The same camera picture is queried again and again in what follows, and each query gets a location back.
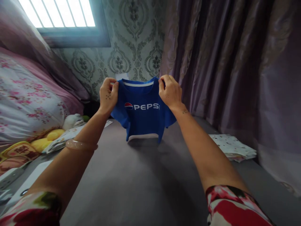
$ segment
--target finger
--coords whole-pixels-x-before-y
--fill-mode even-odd
[[[159,93],[164,91],[164,83],[159,79]]]
[[[174,77],[172,77],[171,75],[169,76],[169,78],[170,78],[170,80],[172,81],[172,82],[176,82],[176,80],[174,79]]]
[[[118,93],[118,88],[119,88],[119,82],[115,82],[113,87],[112,87],[112,93]]]
[[[163,75],[161,78],[160,78],[162,81],[165,82],[165,84],[168,84],[168,83],[171,83],[171,79],[169,77],[169,75]]]
[[[103,85],[105,88],[110,88],[110,84],[111,83],[115,83],[116,82],[116,79],[114,78],[105,78],[105,80],[103,81]]]

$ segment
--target damask wallpaper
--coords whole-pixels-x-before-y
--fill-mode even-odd
[[[128,73],[135,81],[159,75],[166,0],[102,0],[110,48],[53,49],[92,99],[106,77]]]

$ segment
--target gray table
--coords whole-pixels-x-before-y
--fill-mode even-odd
[[[206,121],[207,133],[217,134]],[[179,125],[157,139],[125,141],[118,122],[104,129],[61,225],[207,225],[207,206],[196,167]],[[16,191],[41,156],[11,185]],[[278,226],[300,225],[301,203],[252,160],[233,162],[263,211]]]

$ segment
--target floral pillow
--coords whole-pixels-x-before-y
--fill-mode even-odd
[[[68,114],[46,84],[0,53],[0,145],[40,138],[61,127]]]

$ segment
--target floral sleeve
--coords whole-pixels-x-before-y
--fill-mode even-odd
[[[60,225],[61,202],[52,192],[22,198],[0,218],[0,225]]]
[[[226,185],[206,191],[208,225],[274,225],[248,193]]]

